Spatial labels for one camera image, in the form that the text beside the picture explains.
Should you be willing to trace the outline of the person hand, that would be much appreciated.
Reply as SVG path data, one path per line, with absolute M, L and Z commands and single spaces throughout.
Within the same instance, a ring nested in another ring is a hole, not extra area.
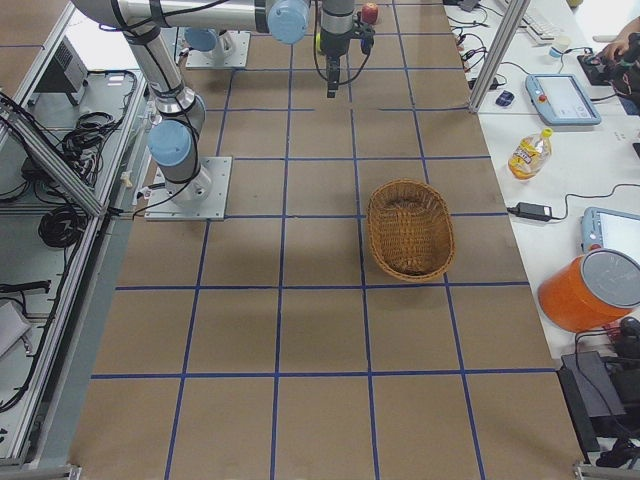
M 603 58 L 610 62 L 619 61 L 629 49 L 629 40 L 626 36 L 618 36 L 610 42 L 601 52 Z

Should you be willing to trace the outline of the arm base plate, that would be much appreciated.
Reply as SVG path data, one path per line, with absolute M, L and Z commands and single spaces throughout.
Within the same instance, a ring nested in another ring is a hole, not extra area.
M 230 31 L 234 49 L 230 55 L 222 55 L 218 49 L 213 52 L 199 52 L 190 48 L 186 67 L 188 69 L 243 69 L 246 67 L 250 42 L 248 31 Z
M 177 184 L 165 184 L 164 175 L 157 167 L 154 181 L 165 185 L 151 192 L 151 206 L 143 211 L 144 218 L 149 221 L 222 221 L 231 170 L 231 157 L 201 157 L 199 174 L 183 189 Z

